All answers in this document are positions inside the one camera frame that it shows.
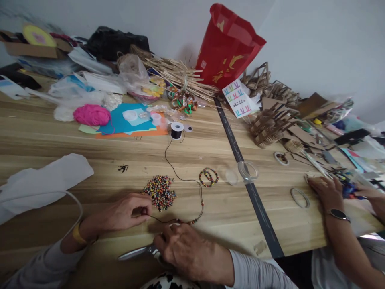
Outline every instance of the black cord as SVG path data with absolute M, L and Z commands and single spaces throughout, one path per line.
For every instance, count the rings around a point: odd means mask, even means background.
M 184 134 L 184 131 L 183 131 L 183 140 L 182 140 L 180 143 L 182 143 L 182 142 L 184 141 L 184 138 L 185 138 L 185 134 Z M 172 140 L 173 140 L 173 138 L 171 138 L 170 143 L 168 144 L 166 150 L 164 151 L 164 157 L 166 158 L 166 161 L 168 162 L 168 164 L 169 164 L 169 165 L 172 167 L 172 169 L 174 170 L 174 173 L 175 173 L 175 175 L 176 175 L 176 177 L 177 177 L 178 179 L 180 179 L 181 181 L 194 181 L 194 182 L 196 182 L 196 183 L 199 185 L 199 197 L 200 197 L 200 199 L 201 199 L 201 204 L 202 204 L 202 203 L 203 203 L 203 190 L 202 190 L 202 185 L 201 185 L 197 180 L 192 180 L 192 179 L 191 179 L 191 180 L 185 180 L 185 179 L 180 178 L 180 177 L 178 176 L 178 174 L 176 173 L 175 168 L 172 166 L 172 164 L 171 164 L 171 163 L 168 161 L 168 159 L 167 159 L 166 152 L 167 152 L 168 148 L 170 147 L 170 145 L 171 145 L 171 143 L 172 143 Z M 202 205 L 202 210 L 201 210 L 201 212 L 200 212 L 198 218 L 196 218 L 196 220 L 199 220 L 199 218 L 203 215 L 203 208 L 204 208 L 204 206 Z M 163 223 L 163 224 L 168 224 L 168 223 L 170 223 L 170 222 L 172 222 L 172 221 L 174 221 L 174 220 L 178 222 L 178 220 L 179 220 L 179 219 L 172 219 L 172 220 L 170 220 L 170 221 L 164 222 L 164 221 L 161 221 L 160 219 L 158 219 L 158 218 L 156 218 L 156 217 L 154 217 L 154 216 L 151 216 L 151 215 L 148 215 L 148 216 L 150 216 L 150 217 L 156 219 L 158 222 Z
M 196 182 L 196 183 L 199 185 L 199 197 L 200 197 L 200 199 L 201 199 L 201 203 L 203 203 L 203 191 L 202 191 L 202 185 L 201 185 L 197 180 L 193 180 L 193 179 L 191 179 L 191 180 L 185 180 L 185 179 L 180 178 L 180 177 L 178 176 L 178 174 L 176 173 L 175 168 L 172 166 L 172 164 L 171 164 L 171 163 L 168 161 L 168 159 L 167 159 L 166 152 L 167 152 L 168 148 L 170 147 L 170 145 L 171 145 L 171 143 L 172 143 L 172 140 L 173 140 L 173 139 L 171 138 L 170 143 L 168 144 L 166 150 L 164 151 L 164 157 L 166 158 L 166 161 L 168 162 L 168 164 L 169 164 L 169 165 L 172 167 L 172 169 L 174 170 L 174 173 L 175 173 L 175 175 L 176 175 L 176 177 L 177 177 L 178 179 L 180 179 L 181 181 L 194 181 L 194 182 Z M 201 213 L 199 214 L 197 220 L 199 220 L 199 218 L 202 216 L 202 214 L 203 214 L 203 208 L 204 208 L 204 206 L 202 205 L 202 210 L 201 210 Z

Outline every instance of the wood grain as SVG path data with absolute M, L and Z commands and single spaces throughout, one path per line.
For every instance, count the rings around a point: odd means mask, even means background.
M 14 101 L 0 95 L 0 184 L 22 169 L 41 168 L 69 153 L 82 154 L 95 174 L 69 191 L 83 204 L 88 215 L 128 192 L 141 191 L 154 175 L 176 178 L 164 156 L 170 137 L 97 140 L 94 135 L 78 131 L 79 125 L 74 122 L 55 121 L 54 108 L 38 98 Z M 258 165 L 260 175 L 255 185 L 285 255 L 325 246 L 318 200 L 303 178 L 305 172 L 315 169 L 293 159 L 288 167 L 279 165 L 273 152 L 285 151 L 281 144 L 266 150 L 258 148 L 247 132 L 246 123 L 226 113 L 244 159 Z M 226 170 L 236 162 L 217 111 L 200 108 L 188 123 L 194 131 L 186 134 L 183 143 L 173 142 L 167 158 L 183 179 L 198 180 L 199 172 L 205 167 L 214 168 L 220 177 L 212 188 L 203 188 L 205 210 L 194 227 L 229 248 L 256 256 L 254 246 L 265 242 L 265 238 L 246 188 L 233 187 L 225 181 Z M 350 164 L 338 151 L 332 154 L 340 162 Z M 124 173 L 118 171 L 122 164 L 129 165 Z M 309 209 L 299 208 L 292 200 L 292 187 L 307 194 L 311 201 Z M 174 205 L 162 213 L 154 212 L 154 216 L 162 220 L 196 218 L 201 209 L 198 185 L 176 178 L 172 189 L 178 194 Z M 383 229 L 359 204 L 351 206 L 347 202 L 346 207 L 357 234 Z M 62 238 L 77 217 L 77 205 L 64 197 L 1 225 L 0 279 L 6 279 L 42 247 Z M 118 262 L 116 258 L 151 243 L 161 230 L 162 224 L 150 219 L 127 231 L 103 236 L 81 260 L 68 287 L 106 288 L 111 284 L 116 288 L 139 287 L 162 272 L 161 266 L 151 258 L 128 262 Z M 259 258 L 270 257 L 268 248 L 259 255 Z

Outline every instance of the red bag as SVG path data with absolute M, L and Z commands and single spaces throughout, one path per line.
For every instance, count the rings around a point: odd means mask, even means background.
M 222 4 L 213 4 L 210 13 L 195 69 L 203 70 L 202 83 L 222 89 L 244 72 L 266 41 Z

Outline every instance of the scissors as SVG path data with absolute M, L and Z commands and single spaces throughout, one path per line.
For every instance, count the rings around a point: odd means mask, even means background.
M 118 257 L 118 261 L 125 261 L 132 259 L 136 256 L 142 255 L 142 254 L 151 254 L 156 257 L 155 254 L 159 252 L 158 249 L 155 247 L 154 243 L 146 246 L 146 247 L 141 247 L 139 249 L 135 249 L 133 251 L 127 252 L 121 256 Z

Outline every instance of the wire ring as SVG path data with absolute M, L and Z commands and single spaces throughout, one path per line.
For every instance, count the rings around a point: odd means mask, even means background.
M 298 203 L 296 197 L 294 196 L 294 191 L 298 192 L 302 197 L 304 197 L 304 199 L 305 199 L 305 201 L 306 201 L 306 206 L 302 206 L 302 205 L 300 205 L 300 204 Z M 295 203 L 296 203 L 298 206 L 300 206 L 301 208 L 308 208 L 308 207 L 310 207 L 310 200 L 309 200 L 309 198 L 305 195 L 305 193 L 304 193 L 303 191 L 301 191 L 301 190 L 299 190 L 299 189 L 296 189 L 296 188 L 292 188 L 292 189 L 290 190 L 290 194 L 292 195 L 292 198 L 293 198 L 293 200 L 295 201 Z

